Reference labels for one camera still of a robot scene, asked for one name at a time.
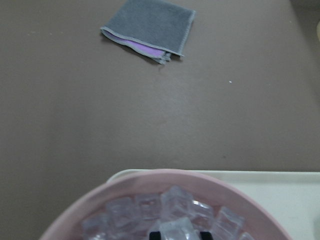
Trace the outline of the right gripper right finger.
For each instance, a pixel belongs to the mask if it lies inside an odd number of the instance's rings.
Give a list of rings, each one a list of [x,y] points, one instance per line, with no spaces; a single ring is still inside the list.
[[[201,231],[199,234],[201,240],[212,240],[212,234],[208,231]]]

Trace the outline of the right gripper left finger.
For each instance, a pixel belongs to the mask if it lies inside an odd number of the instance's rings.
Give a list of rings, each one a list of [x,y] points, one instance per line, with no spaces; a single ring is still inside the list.
[[[160,231],[151,231],[149,233],[149,240],[161,240],[161,232]]]

